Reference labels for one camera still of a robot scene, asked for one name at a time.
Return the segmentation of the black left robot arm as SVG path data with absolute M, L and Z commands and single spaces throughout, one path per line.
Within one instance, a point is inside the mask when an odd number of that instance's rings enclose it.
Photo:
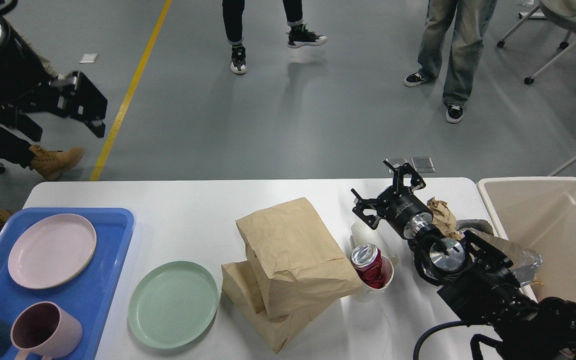
M 0 0 L 0 125 L 18 129 L 32 141 L 42 128 L 30 113 L 51 113 L 84 123 L 98 138 L 105 136 L 108 101 L 82 71 L 52 77 L 39 55 L 4 18 L 15 0 Z

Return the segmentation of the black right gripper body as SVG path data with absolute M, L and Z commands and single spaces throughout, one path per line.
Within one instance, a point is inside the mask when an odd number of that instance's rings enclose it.
M 414 194 L 389 195 L 384 199 L 384 219 L 405 240 L 416 237 L 418 232 L 432 224 L 434 216 L 429 208 Z

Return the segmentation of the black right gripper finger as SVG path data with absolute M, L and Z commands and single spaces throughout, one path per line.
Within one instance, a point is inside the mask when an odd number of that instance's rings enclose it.
M 409 162 L 391 164 L 388 159 L 385 159 L 383 163 L 393 174 L 391 191 L 396 196 L 409 196 L 413 195 L 415 191 L 425 189 L 425 180 Z
M 354 188 L 351 193 L 355 196 L 352 212 L 371 230 L 376 230 L 386 211 L 386 199 L 362 198 Z

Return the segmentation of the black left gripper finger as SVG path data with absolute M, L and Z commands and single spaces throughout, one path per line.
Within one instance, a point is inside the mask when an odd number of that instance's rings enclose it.
M 105 136 L 108 100 L 82 71 L 51 80 L 50 88 L 55 94 L 53 114 L 82 122 L 98 138 Z

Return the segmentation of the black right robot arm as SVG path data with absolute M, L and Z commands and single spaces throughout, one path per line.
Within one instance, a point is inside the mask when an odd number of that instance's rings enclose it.
M 384 164 L 393 173 L 391 186 L 376 198 L 355 193 L 352 211 L 372 230 L 384 220 L 406 240 L 418 275 L 438 287 L 458 317 L 426 330 L 414 346 L 414 360 L 434 333 L 479 325 L 491 326 L 499 339 L 474 334 L 474 360 L 483 358 L 483 344 L 503 360 L 562 360 L 567 352 L 576 359 L 576 303 L 558 297 L 531 300 L 521 292 L 513 262 L 503 251 L 471 230 L 457 240 L 433 224 L 431 210 L 414 194 L 426 183 L 411 164 Z

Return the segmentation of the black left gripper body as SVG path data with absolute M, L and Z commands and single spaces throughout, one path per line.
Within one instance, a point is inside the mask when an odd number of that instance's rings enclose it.
M 0 123 L 39 142 L 43 130 L 27 113 L 54 112 L 59 97 L 60 88 L 38 54 L 0 16 Z

